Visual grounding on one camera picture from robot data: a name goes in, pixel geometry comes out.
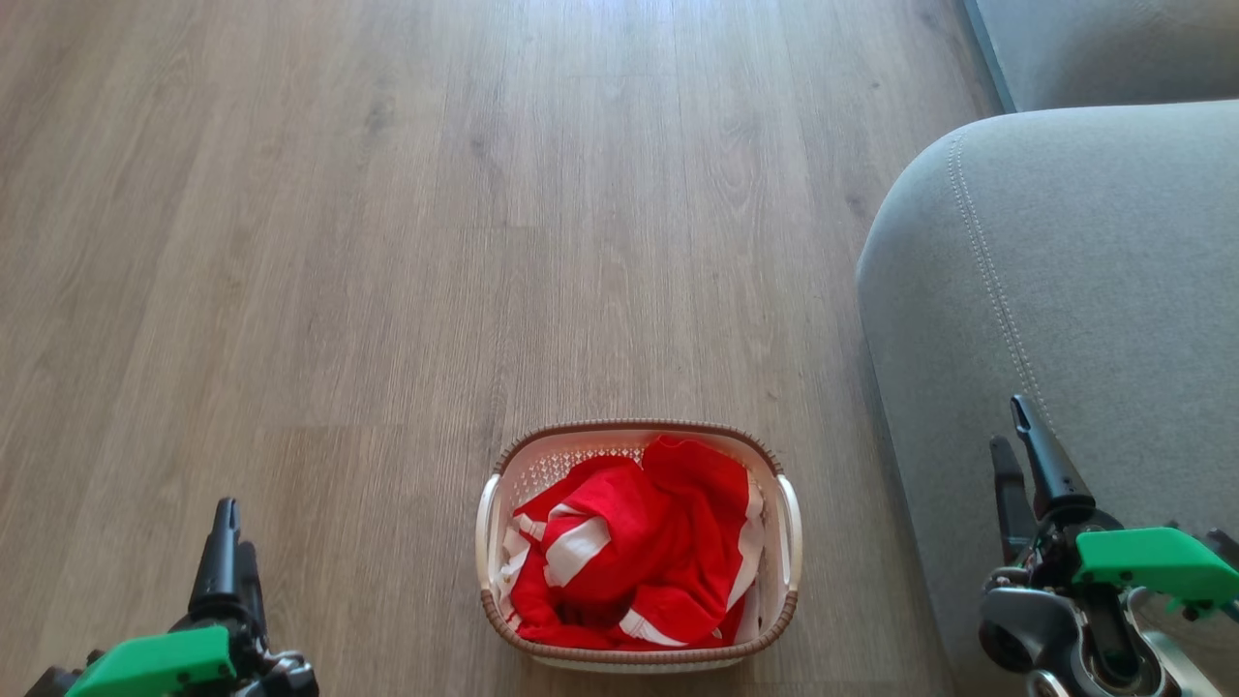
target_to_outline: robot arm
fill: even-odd
[[[167,634],[93,652],[84,671],[48,669],[26,697],[317,697],[301,654],[268,647],[254,545],[237,501],[216,506],[187,614]]]
[[[980,640],[999,666],[1027,675],[1033,697],[1218,696],[1163,635],[1141,631],[1134,600],[1170,595],[1194,620],[1235,618],[1239,555],[1222,531],[1125,530],[1097,509],[1067,452],[1031,404],[1011,401],[1035,496],[1002,437],[990,442],[1004,566],[985,584]]]

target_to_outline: basket rim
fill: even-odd
[[[679,431],[689,433],[700,433],[705,436],[725,436],[732,438],[752,448],[766,464],[769,467],[774,477],[783,474],[783,465],[778,462],[778,458],[771,453],[766,443],[762,442],[756,436],[748,433],[747,431],[740,431],[729,426],[722,426],[710,422],[698,422],[698,421],[680,421],[680,420],[587,420],[587,421],[575,421],[564,422],[555,426],[535,428],[533,431],[525,432],[523,436],[517,438],[512,446],[508,446],[503,453],[499,454],[499,459],[494,463],[492,468],[492,474],[502,475],[507,472],[508,465],[512,459],[517,457],[518,453],[525,449],[529,444],[539,441],[541,438],[548,438],[551,436],[564,436],[569,433],[586,433],[591,431],[633,431],[633,430],[667,430],[667,431]]]
[[[524,451],[528,446],[541,438],[571,433],[585,433],[591,431],[605,432],[633,430],[673,431],[680,433],[698,433],[704,436],[721,436],[731,438],[750,447],[755,453],[761,456],[762,461],[767,467],[769,467],[771,473],[776,477],[776,479],[784,479],[783,465],[779,464],[778,458],[776,458],[774,454],[771,453],[769,448],[767,448],[766,444],[753,435],[722,425],[680,420],[587,420],[536,428],[520,436],[512,443],[512,446],[503,451],[492,469],[491,477],[502,478],[513,458],[515,458],[517,454]],[[512,628],[508,626],[508,623],[503,621],[499,609],[496,605],[492,591],[489,588],[482,589],[482,609],[486,612],[487,620],[489,620],[494,631],[512,646],[524,651],[525,654],[541,659],[558,659],[563,661],[606,665],[655,666],[672,664],[705,664],[752,656],[764,650],[783,635],[787,625],[792,621],[792,615],[795,614],[797,599],[797,589],[793,588],[788,591],[787,598],[783,602],[783,608],[779,610],[778,619],[767,626],[756,639],[746,641],[745,644],[722,646],[719,649],[688,649],[673,651],[597,651],[592,649],[550,646],[522,639],[515,631],[512,630]]]

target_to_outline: gray upholstery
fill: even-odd
[[[1239,97],[1237,0],[966,1],[1007,110]]]
[[[1036,400],[1126,525],[1239,531],[1239,102],[960,128],[896,182],[857,284],[965,693],[1012,680],[975,631],[1000,562],[987,439],[1014,437],[1014,392]]]

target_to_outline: white stripe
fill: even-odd
[[[546,520],[551,520],[553,521],[555,519],[560,519],[560,517],[565,517],[565,516],[584,516],[584,515],[585,514],[582,514],[581,511],[577,511],[576,509],[569,506],[567,504],[560,504],[559,506],[555,506],[554,509],[550,510],[550,515],[546,516]]]
[[[658,629],[649,624],[649,620],[641,617],[637,610],[628,610],[628,614],[620,620],[620,631],[623,631],[633,639],[644,639],[650,644],[658,644],[660,646],[688,646],[686,643],[676,641],[662,631],[658,631]]]
[[[517,516],[517,525],[520,526],[520,532],[524,532],[538,542],[541,542],[541,536],[546,532],[546,524],[538,522],[524,514]]]
[[[761,617],[761,593],[757,591],[757,584],[755,583],[748,593],[745,593],[745,614],[740,615],[740,626],[736,628],[736,645],[745,644],[757,639],[760,628],[757,626],[757,619]]]
[[[762,542],[766,539],[766,530],[762,527],[762,490],[757,488],[757,480],[748,475],[748,506],[745,509],[745,526],[740,529],[740,572],[736,574],[736,583],[727,595],[727,609],[748,591],[757,578],[757,562],[762,558]]]
[[[520,615],[512,604],[512,588],[517,584],[520,568],[525,566],[529,557],[529,541],[519,532],[508,527],[503,534],[503,551],[508,553],[508,563],[499,568],[499,583],[496,586],[496,594],[499,597],[499,613],[503,621],[513,631],[520,626]]]
[[[546,582],[567,586],[603,547],[611,543],[611,531],[602,516],[593,516],[559,536],[546,548]]]

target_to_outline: laundry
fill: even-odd
[[[748,470],[695,441],[659,437],[639,464],[587,459],[515,510],[501,613],[555,646],[742,644],[758,633],[761,515]]]

